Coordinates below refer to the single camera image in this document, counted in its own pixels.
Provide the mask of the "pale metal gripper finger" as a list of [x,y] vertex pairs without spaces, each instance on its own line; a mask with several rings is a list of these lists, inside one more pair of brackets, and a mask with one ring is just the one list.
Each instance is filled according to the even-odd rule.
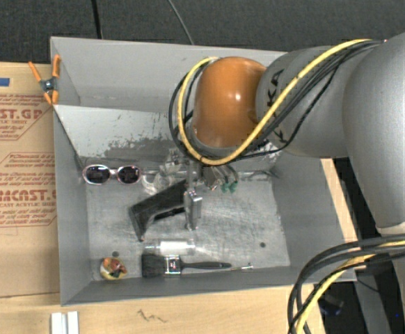
[[193,191],[184,192],[184,210],[186,216],[186,228],[193,228]]
[[203,198],[200,196],[192,196],[190,200],[190,228],[196,230],[198,221],[202,214]]

